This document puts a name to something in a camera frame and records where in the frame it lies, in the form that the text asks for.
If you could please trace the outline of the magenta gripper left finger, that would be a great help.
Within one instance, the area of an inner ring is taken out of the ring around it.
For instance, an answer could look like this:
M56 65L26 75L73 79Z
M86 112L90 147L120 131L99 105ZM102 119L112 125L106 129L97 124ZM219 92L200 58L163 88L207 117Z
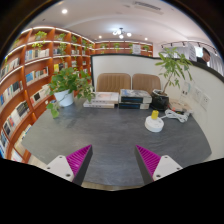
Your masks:
M92 146L87 145L68 156L57 156L45 170L81 186L92 155Z

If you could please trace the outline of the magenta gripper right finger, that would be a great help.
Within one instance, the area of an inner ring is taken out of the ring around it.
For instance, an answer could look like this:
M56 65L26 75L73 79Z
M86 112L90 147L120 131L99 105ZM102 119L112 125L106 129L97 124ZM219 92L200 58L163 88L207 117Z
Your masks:
M168 155L159 156L139 145L135 146L135 156L145 185L182 169Z

